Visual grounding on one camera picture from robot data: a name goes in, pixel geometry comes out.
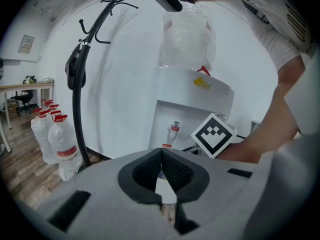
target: sleeve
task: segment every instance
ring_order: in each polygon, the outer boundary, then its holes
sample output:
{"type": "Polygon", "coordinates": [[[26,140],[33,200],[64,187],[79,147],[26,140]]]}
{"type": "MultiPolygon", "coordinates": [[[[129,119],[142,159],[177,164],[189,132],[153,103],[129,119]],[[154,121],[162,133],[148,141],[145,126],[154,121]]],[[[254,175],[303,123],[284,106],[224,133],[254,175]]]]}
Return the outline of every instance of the sleeve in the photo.
{"type": "Polygon", "coordinates": [[[271,24],[264,23],[246,9],[246,17],[252,32],[270,55],[278,72],[286,63],[300,56],[297,47],[281,35],[271,24]]]}

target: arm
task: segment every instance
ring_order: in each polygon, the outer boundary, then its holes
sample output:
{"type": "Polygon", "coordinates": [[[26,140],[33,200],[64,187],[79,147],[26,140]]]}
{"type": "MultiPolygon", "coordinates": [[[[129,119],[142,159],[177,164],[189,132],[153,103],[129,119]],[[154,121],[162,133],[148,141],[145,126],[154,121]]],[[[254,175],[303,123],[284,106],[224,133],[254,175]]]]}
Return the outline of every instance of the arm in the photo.
{"type": "Polygon", "coordinates": [[[260,126],[243,142],[230,145],[217,156],[218,159],[258,163],[263,153],[278,149],[283,143],[293,139],[298,131],[284,96],[304,72],[304,62],[290,41],[269,24],[262,24],[253,32],[278,70],[278,85],[260,126]]]}

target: yellow logo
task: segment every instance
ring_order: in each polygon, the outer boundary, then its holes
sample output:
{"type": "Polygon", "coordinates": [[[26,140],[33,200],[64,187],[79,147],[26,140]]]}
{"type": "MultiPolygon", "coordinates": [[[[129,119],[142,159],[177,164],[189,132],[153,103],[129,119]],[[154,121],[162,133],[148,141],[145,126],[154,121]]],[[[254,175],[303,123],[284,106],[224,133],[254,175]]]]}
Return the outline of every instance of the yellow logo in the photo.
{"type": "Polygon", "coordinates": [[[195,79],[195,80],[193,81],[193,83],[194,83],[194,85],[199,86],[199,87],[201,87],[201,88],[203,88],[203,89],[210,90],[210,86],[211,86],[211,85],[208,84],[206,81],[204,81],[201,76],[198,77],[197,79],[195,79]]]}

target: wooden floor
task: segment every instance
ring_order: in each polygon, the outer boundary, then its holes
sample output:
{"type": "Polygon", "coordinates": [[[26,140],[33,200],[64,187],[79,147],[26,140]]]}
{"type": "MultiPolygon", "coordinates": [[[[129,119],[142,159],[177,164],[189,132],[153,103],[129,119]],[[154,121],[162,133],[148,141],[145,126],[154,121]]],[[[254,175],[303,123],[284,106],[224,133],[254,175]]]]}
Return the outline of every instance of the wooden floor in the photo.
{"type": "MultiPolygon", "coordinates": [[[[11,152],[5,151],[0,157],[1,175],[12,196],[33,207],[62,183],[58,165],[48,165],[43,161],[42,152],[31,129],[33,114],[12,117],[12,129],[8,128],[3,114],[1,123],[11,152]]],[[[92,162],[101,161],[91,154],[89,156],[92,162]]]]}

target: desk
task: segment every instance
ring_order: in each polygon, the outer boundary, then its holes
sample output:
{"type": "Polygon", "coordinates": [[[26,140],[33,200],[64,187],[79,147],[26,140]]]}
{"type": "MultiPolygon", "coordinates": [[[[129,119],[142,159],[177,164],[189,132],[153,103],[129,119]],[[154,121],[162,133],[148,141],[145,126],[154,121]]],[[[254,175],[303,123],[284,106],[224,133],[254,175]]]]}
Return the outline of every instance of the desk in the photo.
{"type": "MultiPolygon", "coordinates": [[[[16,91],[27,91],[27,90],[38,90],[37,92],[37,104],[39,108],[41,108],[41,99],[42,99],[42,90],[49,89],[49,100],[53,99],[54,96],[54,83],[30,83],[30,84],[16,84],[16,85],[6,85],[0,86],[0,93],[4,93],[4,107],[5,107],[5,115],[6,120],[8,122],[8,127],[11,129],[9,113],[8,113],[8,104],[7,104],[7,92],[16,92],[16,91]]],[[[0,121],[0,133],[5,144],[6,149],[10,152],[9,145],[7,143],[4,131],[2,129],[1,121],[0,121]]]]}

